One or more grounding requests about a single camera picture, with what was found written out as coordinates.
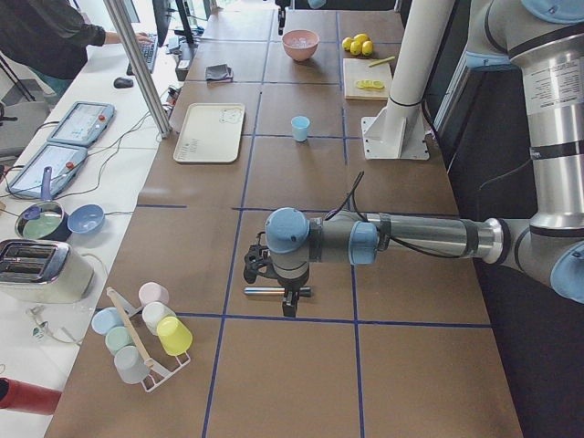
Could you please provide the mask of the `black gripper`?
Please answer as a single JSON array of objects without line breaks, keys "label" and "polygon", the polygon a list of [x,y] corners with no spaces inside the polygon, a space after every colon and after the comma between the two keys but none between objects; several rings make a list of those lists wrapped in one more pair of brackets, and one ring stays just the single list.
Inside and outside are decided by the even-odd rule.
[{"label": "black gripper", "polygon": [[284,288],[282,311],[286,318],[294,318],[297,315],[297,297],[300,297],[300,288],[305,285],[304,277],[278,279],[279,285]]}]

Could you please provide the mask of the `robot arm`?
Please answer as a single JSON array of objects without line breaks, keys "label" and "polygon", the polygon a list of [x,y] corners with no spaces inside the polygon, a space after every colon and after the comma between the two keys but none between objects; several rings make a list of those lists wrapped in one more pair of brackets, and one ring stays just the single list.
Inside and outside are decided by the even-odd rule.
[{"label": "robot arm", "polygon": [[275,279],[287,317],[297,312],[309,267],[368,265],[391,244],[440,258],[475,257],[523,272],[559,295],[583,298],[583,4],[474,1],[470,68],[522,74],[537,212],[483,222],[333,210],[307,218],[271,213],[245,257],[244,277]]}]

